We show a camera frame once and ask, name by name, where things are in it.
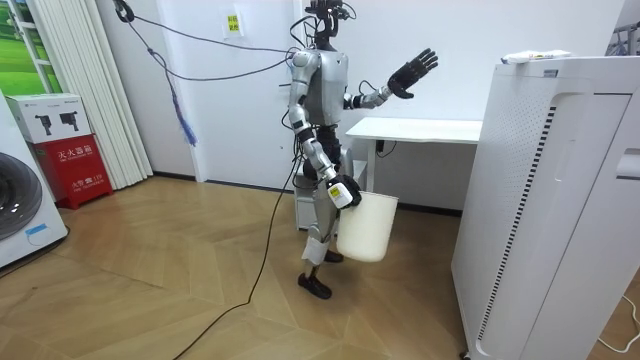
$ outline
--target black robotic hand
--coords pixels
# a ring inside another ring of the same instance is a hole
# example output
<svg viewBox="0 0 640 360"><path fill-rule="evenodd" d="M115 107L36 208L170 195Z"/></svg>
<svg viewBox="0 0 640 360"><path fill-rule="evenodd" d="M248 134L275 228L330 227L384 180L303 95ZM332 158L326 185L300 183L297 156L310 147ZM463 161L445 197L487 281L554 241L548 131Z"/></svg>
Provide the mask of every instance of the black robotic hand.
<svg viewBox="0 0 640 360"><path fill-rule="evenodd" d="M358 204L360 204L360 201L362 201L362 195L360 195L360 186L349 175L338 175L335 178L331 179L327 183L327 189L329 191L329 196L331 196L334 204L336 204L336 207L338 207L339 209L347 209L352 206L358 206ZM345 190L349 193L349 195L351 195L353 200L347 202L348 196L345 196L346 194L343 194Z"/></svg>
<svg viewBox="0 0 640 360"><path fill-rule="evenodd" d="M406 63L395 74L391 75L387 86L393 94L401 99L411 99L413 94L408 93L407 89L413 86L418 80L422 79L429 71L438 66L438 57L435 51L427 49L418 55L415 59Z"/></svg>

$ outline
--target herringbone floor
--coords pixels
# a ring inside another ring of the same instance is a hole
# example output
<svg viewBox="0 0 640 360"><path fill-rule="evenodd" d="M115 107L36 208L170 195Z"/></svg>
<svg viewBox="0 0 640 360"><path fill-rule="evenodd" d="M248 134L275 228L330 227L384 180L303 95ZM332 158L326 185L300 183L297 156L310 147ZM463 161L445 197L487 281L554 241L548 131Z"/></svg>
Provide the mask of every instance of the herringbone floor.
<svg viewBox="0 0 640 360"><path fill-rule="evenodd" d="M154 178L65 211L72 234L0 281L0 359L169 360L244 302L277 194ZM459 219L399 211L386 259L325 265L322 301L296 284L306 233L292 197L276 216L254 302L184 359L457 359L464 350L449 270ZM640 286L630 290L640 302ZM631 334L620 307L606 333ZM590 360L632 359L594 350Z"/></svg>

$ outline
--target white curtain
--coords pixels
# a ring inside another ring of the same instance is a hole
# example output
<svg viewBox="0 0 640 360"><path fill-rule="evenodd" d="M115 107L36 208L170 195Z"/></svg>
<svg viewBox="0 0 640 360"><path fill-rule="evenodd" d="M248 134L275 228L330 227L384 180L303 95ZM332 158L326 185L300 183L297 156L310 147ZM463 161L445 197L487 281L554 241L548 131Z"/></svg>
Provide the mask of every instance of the white curtain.
<svg viewBox="0 0 640 360"><path fill-rule="evenodd" d="M152 175L95 0L27 0L63 91L82 97L114 189Z"/></svg>

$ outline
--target red box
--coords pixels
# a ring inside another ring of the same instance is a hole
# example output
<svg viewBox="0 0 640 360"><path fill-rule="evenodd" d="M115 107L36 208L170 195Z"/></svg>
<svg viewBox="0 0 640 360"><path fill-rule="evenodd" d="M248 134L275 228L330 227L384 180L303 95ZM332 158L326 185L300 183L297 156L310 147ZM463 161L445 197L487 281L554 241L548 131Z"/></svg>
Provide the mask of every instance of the red box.
<svg viewBox="0 0 640 360"><path fill-rule="evenodd" d="M59 206L75 210L84 202L113 194L93 135L33 147Z"/></svg>

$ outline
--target white bucket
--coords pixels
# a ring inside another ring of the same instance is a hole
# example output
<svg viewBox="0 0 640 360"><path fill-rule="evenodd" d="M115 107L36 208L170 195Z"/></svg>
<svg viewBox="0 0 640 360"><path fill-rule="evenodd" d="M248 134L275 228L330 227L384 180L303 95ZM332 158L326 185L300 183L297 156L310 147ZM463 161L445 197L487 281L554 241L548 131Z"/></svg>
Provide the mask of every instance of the white bucket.
<svg viewBox="0 0 640 360"><path fill-rule="evenodd" d="M361 192L362 202L340 213L338 251L351 259L381 261L387 253L398 198Z"/></svg>

